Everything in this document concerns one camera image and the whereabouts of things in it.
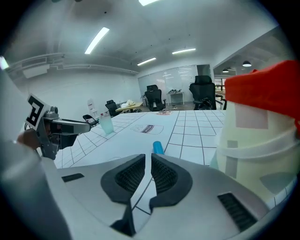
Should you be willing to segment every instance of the ceiling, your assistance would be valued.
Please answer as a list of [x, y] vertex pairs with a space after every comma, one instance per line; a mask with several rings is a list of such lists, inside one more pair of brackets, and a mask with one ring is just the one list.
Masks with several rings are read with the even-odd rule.
[[[236, 75], [235, 70], [237, 74], [249, 73], [253, 69], [263, 69], [282, 60], [291, 59], [295, 59], [295, 56], [288, 40], [280, 27], [276, 27], [216, 67], [214, 75]], [[251, 67], [242, 66], [246, 60], [250, 61]], [[224, 68], [229, 68], [229, 73], [223, 73]]]
[[[168, 62], [175, 58], [172, 52], [185, 48], [196, 48], [185, 56], [211, 58], [259, 14], [250, 0], [159, 0], [144, 7], [138, 0], [44, 0], [24, 16], [4, 57], [11, 66], [52, 54], [46, 62], [139, 72], [152, 63], [137, 63], [153, 57], [157, 63]], [[85, 55], [103, 27], [110, 31]]]

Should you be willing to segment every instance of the white tiled table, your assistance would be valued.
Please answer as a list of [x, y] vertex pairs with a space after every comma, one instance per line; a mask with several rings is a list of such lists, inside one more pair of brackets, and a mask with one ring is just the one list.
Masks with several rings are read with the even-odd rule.
[[[220, 133], [224, 110], [174, 111], [119, 114], [112, 118], [114, 132], [106, 135], [100, 125], [77, 137], [74, 145], [59, 151], [57, 168], [113, 161], [133, 154], [146, 154], [145, 176], [131, 198], [137, 232], [150, 217], [149, 200], [156, 196], [151, 176], [152, 144], [160, 141], [165, 154], [202, 165], [210, 165], [216, 150], [215, 136]], [[141, 131], [154, 125], [148, 133]]]

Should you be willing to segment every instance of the black vent grille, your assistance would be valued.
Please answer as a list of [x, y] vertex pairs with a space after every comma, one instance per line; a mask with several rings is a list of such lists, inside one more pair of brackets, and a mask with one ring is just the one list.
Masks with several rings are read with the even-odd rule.
[[155, 181], [156, 193], [163, 193], [177, 182], [177, 173], [162, 162], [152, 159], [151, 174]]
[[256, 219], [251, 213], [239, 202], [238, 199], [232, 193], [226, 193], [219, 195], [218, 199], [225, 207], [239, 230], [242, 232], [253, 224], [256, 223]]
[[117, 173], [115, 176], [116, 183], [128, 191], [131, 195], [135, 193], [137, 187], [140, 185], [145, 174], [145, 161], [140, 159], [123, 171]]

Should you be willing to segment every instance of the orange-red fabric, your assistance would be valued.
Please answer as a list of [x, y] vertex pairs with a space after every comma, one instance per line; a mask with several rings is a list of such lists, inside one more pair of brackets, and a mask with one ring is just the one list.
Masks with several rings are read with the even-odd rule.
[[300, 132], [300, 63], [287, 60], [263, 70], [228, 78], [227, 101], [295, 118]]

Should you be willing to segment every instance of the blue object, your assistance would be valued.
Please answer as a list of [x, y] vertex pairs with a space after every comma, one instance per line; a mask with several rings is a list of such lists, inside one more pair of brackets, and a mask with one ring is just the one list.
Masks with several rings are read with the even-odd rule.
[[154, 150], [154, 153], [165, 154], [163, 146], [161, 145], [160, 141], [156, 141], [156, 142], [153, 143], [153, 150]]

